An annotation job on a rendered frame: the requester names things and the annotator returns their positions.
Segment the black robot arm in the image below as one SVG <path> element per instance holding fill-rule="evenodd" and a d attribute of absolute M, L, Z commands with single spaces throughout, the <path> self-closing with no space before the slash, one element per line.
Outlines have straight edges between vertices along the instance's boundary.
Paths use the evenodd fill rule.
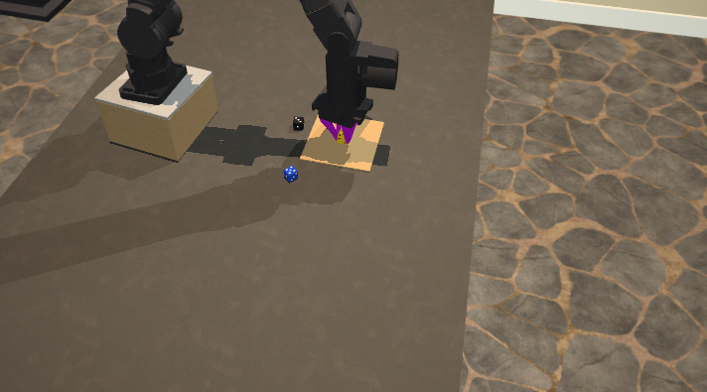
<path fill-rule="evenodd" d="M 344 89 L 357 83 L 357 107 L 366 88 L 395 90 L 397 49 L 357 41 L 361 16 L 352 0 L 300 0 L 313 31 L 328 51 L 327 83 Z M 118 89 L 121 98 L 162 104 L 188 73 L 185 64 L 174 63 L 166 47 L 170 38 L 183 33 L 183 16 L 174 0 L 128 0 L 126 17 L 117 36 L 127 51 L 129 78 Z M 131 92 L 132 91 L 132 92 Z"/>

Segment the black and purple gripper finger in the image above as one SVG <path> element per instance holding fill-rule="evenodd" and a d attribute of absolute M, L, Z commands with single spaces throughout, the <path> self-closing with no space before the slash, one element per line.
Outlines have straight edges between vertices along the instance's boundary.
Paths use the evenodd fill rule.
<path fill-rule="evenodd" d="M 350 142 L 350 140 L 352 139 L 352 136 L 353 136 L 354 129 L 355 129 L 356 125 L 357 125 L 357 122 L 355 123 L 355 125 L 353 126 L 353 128 L 347 128 L 347 127 L 342 126 L 343 133 L 344 133 L 344 137 L 345 137 L 345 140 L 346 140 L 346 143 L 347 143 L 347 144 L 348 144 L 348 143 Z"/>
<path fill-rule="evenodd" d="M 332 122 L 329 122 L 329 121 L 326 121 L 326 120 L 323 120 L 323 119 L 320 119 L 320 121 L 321 121 L 321 122 L 324 124 L 324 126 L 332 133 L 332 135 L 334 136 L 334 138 L 335 138 L 336 140 L 338 140 L 338 134 L 339 134 L 339 131 L 342 129 L 342 125 L 336 124 L 336 129 L 335 129 L 335 127 L 334 127 L 334 125 L 333 125 Z M 336 130 L 337 130 L 337 131 L 336 131 Z"/>

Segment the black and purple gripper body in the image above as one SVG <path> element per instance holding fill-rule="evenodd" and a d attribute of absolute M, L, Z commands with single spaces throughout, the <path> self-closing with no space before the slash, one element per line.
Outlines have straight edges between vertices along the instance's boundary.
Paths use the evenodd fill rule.
<path fill-rule="evenodd" d="M 320 119 L 353 128 L 360 125 L 367 111 L 373 107 L 373 99 L 365 98 L 357 107 L 357 83 L 349 88 L 335 89 L 327 83 L 312 103 Z"/>

